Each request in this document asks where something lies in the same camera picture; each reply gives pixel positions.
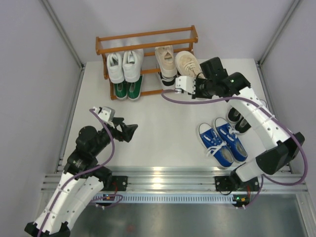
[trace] white table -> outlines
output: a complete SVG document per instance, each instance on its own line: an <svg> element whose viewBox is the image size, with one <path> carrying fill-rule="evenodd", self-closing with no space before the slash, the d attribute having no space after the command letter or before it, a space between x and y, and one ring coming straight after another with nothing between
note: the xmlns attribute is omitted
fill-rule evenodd
<svg viewBox="0 0 316 237"><path fill-rule="evenodd" d="M257 96L265 100L262 85L253 59L222 59L228 74L242 73L251 83ZM138 124L133 139L128 144L116 141L116 152L108 166L144 167L216 167L214 157L206 157L205 149L197 136L198 125L212 125L217 117L226 117L229 106L226 102L207 105L178 105L164 100L160 95L140 97L138 101L110 100L109 82L103 78L103 63L86 64L79 98L65 151L67 157L75 149L79 130L87 125L101 129L102 125L89 112L92 107L108 106L116 111L116 117L125 118L126 124ZM142 90L159 89L155 75L145 75ZM188 95L168 94L178 100L190 100ZM240 140L248 152L248 160L265 149L259 137L250 129ZM104 162L111 153L108 146L97 157Z"/></svg>

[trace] beige shoe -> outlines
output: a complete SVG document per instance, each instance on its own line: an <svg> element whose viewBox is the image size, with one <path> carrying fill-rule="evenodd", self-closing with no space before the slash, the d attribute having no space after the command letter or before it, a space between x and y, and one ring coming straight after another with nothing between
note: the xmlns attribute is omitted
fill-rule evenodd
<svg viewBox="0 0 316 237"><path fill-rule="evenodd" d="M165 78L172 78L177 74L172 45L156 47L155 56L159 63L161 74Z"/></svg>
<svg viewBox="0 0 316 237"><path fill-rule="evenodd" d="M199 73L202 73L198 60L188 51L179 52L175 61L179 73L183 76L196 78Z"/></svg>

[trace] pair of black shoes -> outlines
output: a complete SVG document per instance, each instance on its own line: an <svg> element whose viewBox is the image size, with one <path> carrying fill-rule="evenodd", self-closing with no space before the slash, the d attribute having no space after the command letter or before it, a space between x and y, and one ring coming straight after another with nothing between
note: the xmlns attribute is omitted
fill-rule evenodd
<svg viewBox="0 0 316 237"><path fill-rule="evenodd" d="M264 100L260 101L265 107L267 106L267 103ZM240 134L244 134L246 131L249 130L249 128L251 128L247 120L245 120L244 117L235 108L231 108L231 110L229 110L227 120L230 123L236 123L235 130L238 131Z"/></svg>

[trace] gray floor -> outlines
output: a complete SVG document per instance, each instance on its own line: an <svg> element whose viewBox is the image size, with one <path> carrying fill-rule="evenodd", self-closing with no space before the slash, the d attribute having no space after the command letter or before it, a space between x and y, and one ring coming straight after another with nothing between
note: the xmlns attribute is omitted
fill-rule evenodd
<svg viewBox="0 0 316 237"><path fill-rule="evenodd" d="M303 237L295 196L260 196L247 210L211 204L88 207L71 237Z"/></svg>

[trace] white sneaker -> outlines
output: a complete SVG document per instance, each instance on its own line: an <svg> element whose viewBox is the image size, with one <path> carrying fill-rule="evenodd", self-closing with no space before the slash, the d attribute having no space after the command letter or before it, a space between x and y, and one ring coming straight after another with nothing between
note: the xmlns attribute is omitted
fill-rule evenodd
<svg viewBox="0 0 316 237"><path fill-rule="evenodd" d="M196 78L202 72L198 60L188 51L182 51L176 55L176 66L179 73L183 76Z"/></svg>
<svg viewBox="0 0 316 237"><path fill-rule="evenodd" d="M165 78L172 78L177 74L172 45L156 47L155 56Z"/></svg>
<svg viewBox="0 0 316 237"><path fill-rule="evenodd" d="M140 44L138 39L130 38L126 46ZM124 77L127 82L136 82L140 77L140 70L144 61L144 50L126 51L123 56Z"/></svg>
<svg viewBox="0 0 316 237"><path fill-rule="evenodd" d="M124 81L122 68L122 55L120 53L110 53L107 57L107 67L112 83L118 84Z"/></svg>

